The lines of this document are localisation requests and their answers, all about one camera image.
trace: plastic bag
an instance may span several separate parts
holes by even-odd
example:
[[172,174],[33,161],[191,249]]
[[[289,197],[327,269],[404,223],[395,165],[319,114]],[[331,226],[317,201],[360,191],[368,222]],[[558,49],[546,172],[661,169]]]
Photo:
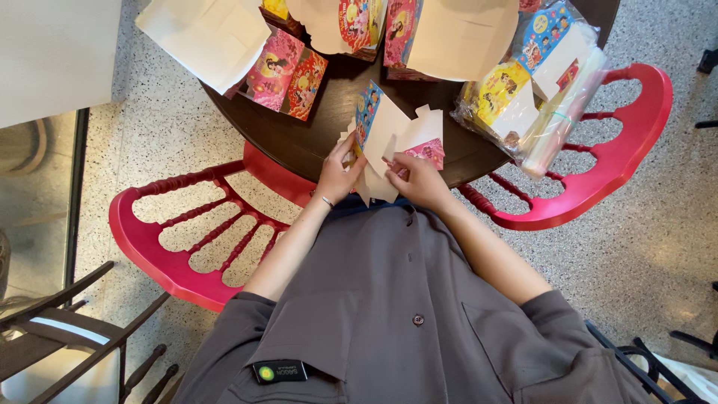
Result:
[[543,177],[607,73],[597,38],[598,28],[568,1],[522,13],[511,57],[483,82],[465,83],[451,116],[488,136],[531,177]]

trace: terrazzo floor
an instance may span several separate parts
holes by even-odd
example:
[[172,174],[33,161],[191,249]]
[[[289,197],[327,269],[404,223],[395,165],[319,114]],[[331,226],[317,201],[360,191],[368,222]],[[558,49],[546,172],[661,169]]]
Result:
[[[242,158],[244,140],[222,117],[197,79],[131,23],[149,0],[126,0],[118,49],[118,87],[125,101],[90,110],[88,147],[78,241],[77,278],[106,260],[116,266],[88,290],[82,313],[125,326],[162,291],[129,262],[108,227],[108,207],[120,191],[153,180],[198,171]],[[659,354],[710,369],[697,349],[670,339],[679,329],[704,339],[718,329],[718,129],[693,129],[696,121],[718,119],[718,73],[696,73],[703,49],[718,47],[718,8],[714,0],[624,0],[605,51],[612,66],[631,62],[656,65],[673,82],[673,109],[661,138],[627,185],[578,219],[545,231],[508,231],[482,219],[560,289],[569,302],[592,319],[616,344],[643,338]],[[640,92],[634,82],[603,86],[589,111],[630,103]],[[613,138],[620,122],[586,122],[573,142],[594,144]],[[586,153],[563,152],[554,169],[580,173],[592,166]],[[499,173],[532,196],[557,195],[560,185],[521,177],[514,167]],[[291,222],[299,208],[276,196],[247,173],[229,177],[249,203],[278,220]],[[473,183],[498,208],[526,207],[487,178]],[[148,197],[135,205],[145,221],[170,219],[202,203],[221,198],[203,183],[169,195]],[[234,210],[221,206],[162,233],[171,250],[186,249]],[[198,271],[213,270],[227,257],[250,219],[193,256]],[[249,248],[225,274],[240,285],[251,273],[270,237],[260,228]],[[215,314],[171,298],[144,324],[128,346],[128,372],[159,343],[168,345],[128,403],[139,403],[164,370],[179,363],[187,369]]]

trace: round wooden table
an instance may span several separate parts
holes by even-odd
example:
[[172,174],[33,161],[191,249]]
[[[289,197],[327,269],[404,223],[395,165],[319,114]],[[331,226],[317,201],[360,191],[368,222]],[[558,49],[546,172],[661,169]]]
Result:
[[[584,18],[601,28],[603,47],[613,25],[619,0],[574,0]],[[244,96],[232,100],[202,83],[205,91],[225,118],[253,146],[287,170],[312,182],[319,180],[322,162],[347,130],[354,115],[355,94],[373,80],[411,119],[424,104],[444,111],[444,170],[440,173],[450,188],[482,177],[506,164],[509,157],[480,134],[463,129],[449,116],[462,83],[386,80],[383,47],[374,63],[345,55],[324,55],[327,72],[314,100],[309,119],[304,122],[272,111]]]

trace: black chair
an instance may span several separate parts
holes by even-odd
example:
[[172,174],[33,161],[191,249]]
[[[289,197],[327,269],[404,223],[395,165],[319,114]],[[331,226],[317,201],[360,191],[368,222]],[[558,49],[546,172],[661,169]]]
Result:
[[[663,404],[708,404],[707,401],[701,399],[690,387],[686,386],[673,372],[661,363],[653,353],[648,350],[640,338],[634,338],[633,344],[628,346],[616,347],[608,338],[606,338],[591,321],[586,320],[588,331],[598,340],[604,348],[612,349],[616,354],[616,359],[628,369],[628,371],[643,385],[643,389],[648,394],[653,394]],[[640,355],[648,361],[648,372],[644,372],[635,363],[628,359],[628,355]],[[671,383],[679,393],[685,398],[674,400],[668,393],[658,386],[658,376],[663,377]]]
[[[713,282],[713,290],[718,292],[718,282]],[[703,349],[709,358],[718,360],[718,331],[713,335],[712,343],[682,331],[671,331],[670,335],[675,339],[680,339],[683,342],[688,342],[690,345]]]
[[[169,293],[159,296],[124,328],[76,313],[86,304],[84,300],[58,308],[113,266],[112,261],[107,261],[59,293],[0,319],[0,332],[14,331],[13,338],[0,344],[3,395],[14,402],[31,404],[53,399],[53,403],[122,404],[127,399],[167,350],[164,344],[157,346],[125,382],[127,339],[168,299]],[[170,366],[143,404],[154,403],[178,370],[176,364]]]

